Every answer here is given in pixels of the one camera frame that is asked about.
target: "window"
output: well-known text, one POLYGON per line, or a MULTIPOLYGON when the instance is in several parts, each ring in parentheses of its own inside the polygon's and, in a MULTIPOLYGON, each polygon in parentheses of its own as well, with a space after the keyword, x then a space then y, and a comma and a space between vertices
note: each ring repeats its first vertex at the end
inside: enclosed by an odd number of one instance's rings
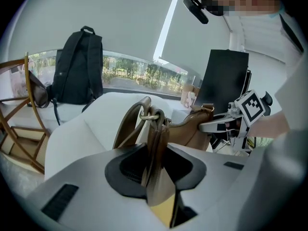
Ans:
POLYGON ((103 86, 180 96, 195 76, 172 64, 161 65, 110 52, 103 57, 103 86))
MULTIPOLYGON (((56 65, 57 51, 44 51, 29 56, 29 70, 45 85, 51 85, 56 65)), ((11 69, 11 87, 14 97, 27 96, 25 65, 11 69)))
MULTIPOLYGON (((45 85, 51 85, 57 51, 45 51, 29 56, 29 70, 45 85)), ((151 63, 120 53, 104 51, 102 81, 104 88, 130 89, 181 95, 183 85, 192 84, 195 76, 172 65, 151 63)), ((26 95, 25 68, 11 70, 14 97, 26 95)))

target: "backpack handle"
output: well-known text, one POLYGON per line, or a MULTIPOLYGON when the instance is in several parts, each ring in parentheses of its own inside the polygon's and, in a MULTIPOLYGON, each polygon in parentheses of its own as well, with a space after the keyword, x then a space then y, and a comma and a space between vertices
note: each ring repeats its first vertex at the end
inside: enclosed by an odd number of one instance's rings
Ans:
POLYGON ((88 26, 84 26, 83 28, 81 28, 80 31, 84 31, 85 29, 88 30, 89 32, 91 32, 91 33, 93 33, 93 34, 95 35, 95 32, 94 32, 93 28, 88 27, 88 26))

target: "light strip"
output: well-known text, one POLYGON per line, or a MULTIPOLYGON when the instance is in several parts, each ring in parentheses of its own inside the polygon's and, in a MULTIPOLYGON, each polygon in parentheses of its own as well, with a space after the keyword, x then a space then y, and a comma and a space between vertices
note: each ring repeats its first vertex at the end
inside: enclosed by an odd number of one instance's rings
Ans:
POLYGON ((157 42, 157 45, 156 45, 156 49, 155 49, 155 52, 154 52, 154 55, 153 55, 153 60, 159 61, 162 64, 168 63, 167 61, 160 59, 160 57, 162 56, 162 53, 163 53, 163 49, 164 49, 164 46, 165 46, 165 42, 166 42, 166 39, 167 39, 168 31, 169 31, 169 28, 170 28, 171 20, 172 20, 177 2, 178 2, 178 0, 172 0, 172 2, 171 2, 171 5, 169 7, 169 10, 168 10, 163 28, 160 32, 158 42, 157 42))

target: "white cushion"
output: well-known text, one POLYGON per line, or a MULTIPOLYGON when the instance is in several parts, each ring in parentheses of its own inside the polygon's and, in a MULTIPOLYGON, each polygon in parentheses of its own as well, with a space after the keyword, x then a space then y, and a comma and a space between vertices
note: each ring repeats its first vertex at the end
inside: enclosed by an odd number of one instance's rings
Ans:
MULTIPOLYGON (((145 96, 171 118, 172 109, 162 98, 140 93, 109 92, 93 102, 82 114, 59 126, 51 135, 45 158, 45 180, 88 155, 112 150, 119 125, 127 110, 145 96)), ((146 141, 143 128, 137 142, 146 141)))

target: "wooden chair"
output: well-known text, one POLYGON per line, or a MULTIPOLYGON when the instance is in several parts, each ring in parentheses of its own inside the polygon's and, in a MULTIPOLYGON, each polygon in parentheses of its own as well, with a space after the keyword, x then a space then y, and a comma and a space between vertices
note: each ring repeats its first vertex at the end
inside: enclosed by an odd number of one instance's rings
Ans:
POLYGON ((0 142, 0 152, 13 163, 23 168, 44 174, 45 152, 50 133, 45 128, 34 103, 28 71, 28 53, 26 52, 24 59, 0 64, 0 74, 22 64, 25 64, 28 96, 0 100, 0 103, 21 101, 6 116, 0 109, 0 129, 6 132, 4 138, 0 142), (35 116, 42 129, 10 127, 8 121, 28 103, 31 103, 35 116))

